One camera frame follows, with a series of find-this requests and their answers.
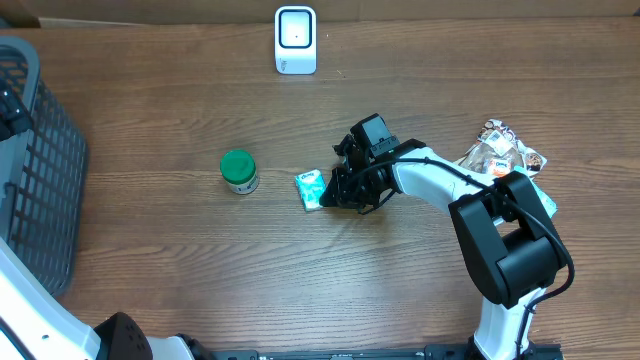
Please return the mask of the teal snack packet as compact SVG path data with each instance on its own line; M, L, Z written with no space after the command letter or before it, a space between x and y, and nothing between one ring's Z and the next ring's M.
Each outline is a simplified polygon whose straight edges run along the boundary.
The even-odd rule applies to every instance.
M527 170L521 166L516 165L513 169L514 172L518 172L521 174L524 174L525 177L530 181L530 183L533 185L534 190L536 191L536 194L538 195L547 215L552 218L557 210L558 207L556 205L556 203L552 200L552 198L547 195L535 182L534 180L529 176Z

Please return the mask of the green lid Knorr jar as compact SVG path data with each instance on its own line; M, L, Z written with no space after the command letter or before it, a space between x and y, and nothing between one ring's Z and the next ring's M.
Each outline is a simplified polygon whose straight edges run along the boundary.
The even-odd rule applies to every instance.
M236 194L250 194L259 185L255 160L245 150L234 149L227 152L220 160L220 172L230 190Z

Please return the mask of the small green white box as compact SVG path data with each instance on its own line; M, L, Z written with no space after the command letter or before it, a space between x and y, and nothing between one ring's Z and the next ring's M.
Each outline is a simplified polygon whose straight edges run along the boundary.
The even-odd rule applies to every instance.
M326 190L326 184L318 169L296 175L294 182L306 212L322 208L320 198Z

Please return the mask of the orange tissue packet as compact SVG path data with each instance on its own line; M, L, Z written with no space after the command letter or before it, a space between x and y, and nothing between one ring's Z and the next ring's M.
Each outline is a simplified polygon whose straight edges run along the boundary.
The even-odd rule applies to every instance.
M491 158L485 161L484 171L486 174L496 177L503 177L513 169L513 164L509 159Z

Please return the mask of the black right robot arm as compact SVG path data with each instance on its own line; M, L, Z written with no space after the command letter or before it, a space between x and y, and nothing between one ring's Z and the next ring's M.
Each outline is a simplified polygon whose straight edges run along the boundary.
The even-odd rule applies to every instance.
M478 328L464 345L428 345L427 359L560 359L558 345L528 332L537 306L575 278L568 249L525 174L495 177L465 169L416 139L400 142L374 113L335 145L342 158L323 207L365 215L395 194L420 198L451 217L466 269L483 296Z

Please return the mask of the black mesh basket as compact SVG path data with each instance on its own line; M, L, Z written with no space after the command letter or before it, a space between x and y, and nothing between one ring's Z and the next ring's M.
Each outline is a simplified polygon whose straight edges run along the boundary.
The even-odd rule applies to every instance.
M41 78L35 48L1 39L1 81L31 129L1 141L1 239L53 296L71 283L88 170L86 137Z

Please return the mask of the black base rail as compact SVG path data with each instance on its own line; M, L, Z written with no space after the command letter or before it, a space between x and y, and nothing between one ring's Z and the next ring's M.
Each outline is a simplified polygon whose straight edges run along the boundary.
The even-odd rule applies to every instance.
M333 350L258 352L256 350L212 351L215 360L462 360L483 359L469 344L427 345L422 349Z

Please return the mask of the white barcode scanner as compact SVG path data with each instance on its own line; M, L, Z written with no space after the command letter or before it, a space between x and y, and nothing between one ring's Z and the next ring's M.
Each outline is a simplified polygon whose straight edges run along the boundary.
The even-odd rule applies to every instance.
M274 58L283 75L311 75L317 69L317 17L305 5L286 5L274 15Z

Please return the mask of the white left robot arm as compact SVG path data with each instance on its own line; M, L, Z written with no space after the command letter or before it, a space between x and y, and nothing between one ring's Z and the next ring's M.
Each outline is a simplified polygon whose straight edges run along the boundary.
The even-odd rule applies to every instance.
M183 336L146 336L123 312L96 327L55 298L74 270L87 142L44 86L1 83L1 356L191 359Z

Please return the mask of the beige resealable pouch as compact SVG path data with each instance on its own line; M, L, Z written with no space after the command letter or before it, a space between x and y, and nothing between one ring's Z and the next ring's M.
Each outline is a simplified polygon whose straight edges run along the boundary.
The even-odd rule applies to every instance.
M516 165L521 166L530 177L535 177L547 163L543 155L526 146L506 123L498 119L489 119L483 125L475 143L455 164L486 174L484 164L491 158L509 159L513 169Z

